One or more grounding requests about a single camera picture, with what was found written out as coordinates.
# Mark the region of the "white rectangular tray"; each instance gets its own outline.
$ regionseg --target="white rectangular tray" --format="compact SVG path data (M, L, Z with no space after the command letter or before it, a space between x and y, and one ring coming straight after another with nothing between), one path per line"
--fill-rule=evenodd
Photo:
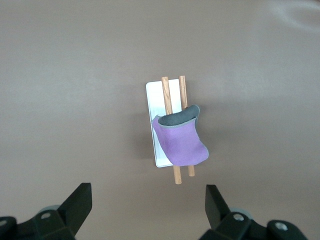
M169 80L170 95L172 112L181 112L181 99L180 99L180 86L179 79ZM164 92L162 89L161 81L152 81L146 84L146 96L148 100L150 124L151 121L157 116L166 115ZM151 125L153 149L155 157L155 165L158 168L172 166L171 162L166 157L164 151L162 150L157 134Z

